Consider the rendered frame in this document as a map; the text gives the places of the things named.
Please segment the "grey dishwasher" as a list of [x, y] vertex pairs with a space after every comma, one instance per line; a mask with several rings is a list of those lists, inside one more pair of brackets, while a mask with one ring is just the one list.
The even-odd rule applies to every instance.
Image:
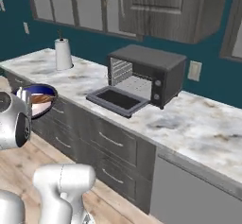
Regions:
[[164, 224], [242, 224], [242, 201], [160, 156], [150, 212]]

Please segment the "toaster oven door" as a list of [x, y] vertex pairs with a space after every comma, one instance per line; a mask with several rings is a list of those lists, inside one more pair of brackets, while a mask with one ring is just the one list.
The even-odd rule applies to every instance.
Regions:
[[86, 99], [126, 118], [131, 118], [135, 112], [149, 103], [148, 99], [113, 86], [94, 91], [86, 95]]

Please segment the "dark grey toaster oven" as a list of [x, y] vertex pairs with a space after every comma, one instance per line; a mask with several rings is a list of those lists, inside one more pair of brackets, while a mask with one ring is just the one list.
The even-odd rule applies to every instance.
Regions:
[[[131, 76], [151, 81], [149, 103], [162, 109], [182, 90], [186, 60], [184, 55], [130, 44], [107, 56], [108, 81], [113, 87]], [[162, 85], [156, 86], [155, 80]], [[161, 100], [154, 100], [155, 94]]]

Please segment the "beige wall outlet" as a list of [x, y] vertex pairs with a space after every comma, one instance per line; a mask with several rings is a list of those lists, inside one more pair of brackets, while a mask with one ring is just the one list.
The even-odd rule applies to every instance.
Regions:
[[189, 64], [189, 70], [188, 70], [187, 78], [194, 80], [194, 81], [199, 81], [201, 66], [202, 66], [201, 62], [191, 60], [190, 64]]

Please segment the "white paper towel roll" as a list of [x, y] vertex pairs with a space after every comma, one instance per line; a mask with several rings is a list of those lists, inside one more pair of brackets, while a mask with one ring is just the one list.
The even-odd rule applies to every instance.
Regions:
[[55, 40], [55, 51], [56, 68], [59, 71], [68, 70], [73, 67], [70, 45], [67, 39]]

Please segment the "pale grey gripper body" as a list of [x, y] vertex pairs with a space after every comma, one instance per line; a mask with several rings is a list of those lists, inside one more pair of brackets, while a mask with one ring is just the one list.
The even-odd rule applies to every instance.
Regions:
[[28, 118], [30, 118], [32, 116], [30, 91], [20, 87], [16, 96], [19, 98], [18, 111], [24, 113]]

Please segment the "blue bowl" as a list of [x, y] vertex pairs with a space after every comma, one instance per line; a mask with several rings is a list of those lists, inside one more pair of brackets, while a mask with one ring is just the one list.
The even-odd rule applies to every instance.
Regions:
[[41, 103], [41, 104], [31, 103], [33, 119], [38, 119], [42, 117], [44, 114], [46, 114], [47, 112], [49, 112], [53, 107], [53, 105], [56, 103], [59, 96], [57, 90], [48, 84], [32, 83], [30, 85], [24, 86], [23, 88], [25, 90], [30, 91], [31, 95], [53, 95], [55, 97], [50, 102]]

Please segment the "grey wooden wall cupboard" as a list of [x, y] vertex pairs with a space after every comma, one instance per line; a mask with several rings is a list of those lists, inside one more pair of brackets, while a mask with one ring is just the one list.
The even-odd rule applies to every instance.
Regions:
[[151, 34], [179, 43], [197, 43], [220, 25], [225, 0], [183, 0], [180, 15], [156, 16]]

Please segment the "brown bread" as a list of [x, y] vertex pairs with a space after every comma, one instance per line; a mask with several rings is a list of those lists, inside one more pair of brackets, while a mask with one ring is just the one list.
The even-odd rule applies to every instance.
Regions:
[[54, 98], [55, 97], [53, 95], [32, 95], [31, 103], [32, 104], [46, 103], [46, 102], [52, 101]]

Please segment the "grey wooden cupboard door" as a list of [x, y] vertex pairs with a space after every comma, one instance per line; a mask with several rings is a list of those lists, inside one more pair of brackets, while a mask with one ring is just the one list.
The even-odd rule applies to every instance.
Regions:
[[183, 0], [119, 0], [119, 29], [150, 35], [156, 16], [180, 15]]

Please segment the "grey drawer front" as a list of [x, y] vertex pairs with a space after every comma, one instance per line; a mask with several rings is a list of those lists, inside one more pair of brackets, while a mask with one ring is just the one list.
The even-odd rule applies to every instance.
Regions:
[[[134, 177], [129, 175], [125, 169], [117, 164], [114, 164], [108, 159], [99, 160], [96, 163], [96, 168], [97, 176], [101, 181], [109, 185], [120, 195], [123, 195], [131, 200], [136, 199], [136, 180], [134, 179]], [[109, 172], [113, 176], [116, 176], [119, 180], [123, 180], [124, 184], [120, 184], [104, 174], [102, 172], [102, 168], [105, 168], [107, 172]]]
[[[102, 132], [115, 142], [123, 144], [123, 147], [116, 146], [106, 139], [102, 138], [98, 132]], [[90, 136], [93, 142], [105, 147], [112, 154], [136, 165], [137, 161], [137, 141], [126, 131], [98, 117], [92, 117], [90, 120]]]
[[53, 106], [54, 108], [64, 111], [64, 114], [50, 110], [49, 116], [57, 121], [61, 126], [68, 129], [78, 138], [87, 141], [89, 139], [87, 113], [76, 104], [59, 97]]
[[[27, 85], [30, 85], [31, 84], [30, 81], [25, 80], [24, 78], [20, 78], [20, 77], [14, 75], [14, 74], [12, 74], [12, 73], [10, 73], [8, 71], [5, 72], [5, 76], [6, 76], [6, 78], [9, 81], [9, 85], [10, 85], [12, 91], [15, 91], [19, 87], [24, 87], [24, 86], [27, 86]], [[18, 78], [19, 80], [23, 81], [23, 83], [16, 82], [14, 80], [15, 78]]]
[[[75, 161], [77, 159], [74, 151], [75, 141], [71, 138], [69, 132], [54, 122], [38, 121], [32, 122], [32, 130], [42, 137], [46, 142], [62, 152], [64, 155]], [[58, 137], [71, 148], [63, 146], [55, 137]]]

